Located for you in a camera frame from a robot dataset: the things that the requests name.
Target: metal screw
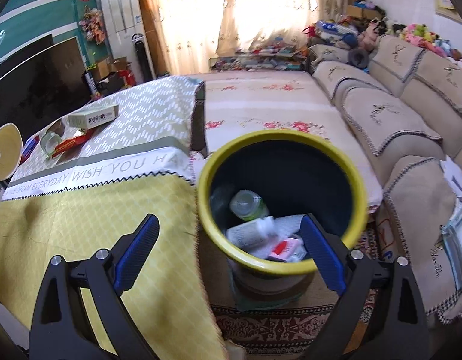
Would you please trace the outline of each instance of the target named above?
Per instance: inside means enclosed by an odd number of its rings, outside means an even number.
[[[408,260],[403,257],[403,256],[400,256],[396,259],[396,261],[398,262],[398,264],[400,264],[401,266],[407,266],[408,265]]]
[[[61,256],[54,256],[52,259],[51,259],[51,264],[53,264],[54,266],[58,266],[60,264],[60,262],[62,261],[62,257]]]
[[[96,258],[98,260],[104,260],[107,256],[109,256],[109,252],[106,249],[100,249],[96,252]]]
[[[362,251],[358,250],[358,249],[354,249],[351,251],[350,253],[351,257],[353,257],[353,259],[355,260],[361,260],[363,257],[365,257],[365,255],[363,254]]]

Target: television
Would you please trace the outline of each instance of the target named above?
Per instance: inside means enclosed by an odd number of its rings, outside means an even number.
[[[52,39],[52,35],[47,35],[14,52],[0,63],[0,78],[13,67],[18,66],[26,59],[29,59],[38,52],[51,47],[53,44],[54,41]]]
[[[54,44],[0,78],[0,127],[12,122],[23,142],[90,101],[77,38]]]

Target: black bin liner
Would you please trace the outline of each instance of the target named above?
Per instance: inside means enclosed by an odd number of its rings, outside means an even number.
[[[342,169],[320,150],[291,140],[248,145],[221,164],[211,183],[210,207],[223,232],[242,223],[229,209],[240,190],[256,192],[275,218],[311,212],[326,232],[339,237],[352,214]]]

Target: sofa cushion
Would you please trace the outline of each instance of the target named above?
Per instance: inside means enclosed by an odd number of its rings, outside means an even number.
[[[407,155],[445,157],[437,143],[439,136],[426,126],[419,115],[391,95],[369,88],[349,88],[341,112],[381,185],[388,181],[394,165]],[[398,121],[402,117],[409,121],[409,126],[403,128],[402,122]],[[376,130],[378,134],[369,138],[369,134],[375,134]]]
[[[442,316],[460,295],[441,245],[440,229],[453,213],[456,195],[434,158],[405,157],[392,174],[377,215],[384,258],[392,261],[399,255],[405,256],[413,269],[425,311]]]
[[[318,65],[313,77],[318,81],[331,102],[334,101],[338,86],[347,81],[355,80],[366,84],[371,88],[380,89],[388,92],[388,90],[376,79],[366,74],[364,71],[341,62],[324,61]]]
[[[423,54],[415,74],[462,114],[462,69],[433,52]]]
[[[325,44],[315,44],[309,49],[311,63],[309,64],[310,73],[316,70],[317,66],[323,61],[336,61],[344,64],[348,63],[348,50],[340,49]]]
[[[420,135],[437,142],[442,139],[400,99],[376,89],[350,88],[342,110],[352,128],[364,136],[375,156],[400,135]]]
[[[398,97],[424,52],[404,40],[384,35],[369,62],[369,73]]]
[[[341,109],[341,106],[343,105],[343,101],[345,100],[345,94],[348,93],[348,89],[350,88],[377,89],[374,84],[370,84],[364,81],[358,81],[356,79],[347,79],[345,81],[342,81],[336,88],[334,97],[331,100],[331,103],[333,103],[336,108]]]
[[[462,113],[457,112],[448,101],[421,81],[418,76],[406,85],[400,98],[418,112],[428,126],[443,137],[443,151],[452,158],[456,157],[462,149]]]

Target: floral bedsheet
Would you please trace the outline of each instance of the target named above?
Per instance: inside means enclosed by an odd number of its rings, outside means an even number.
[[[205,132],[210,153],[249,132],[281,128],[330,140],[354,162],[365,181],[369,210],[378,209],[382,189],[340,112],[306,72],[227,71],[198,74],[206,81]],[[198,178],[205,159],[193,157]]]

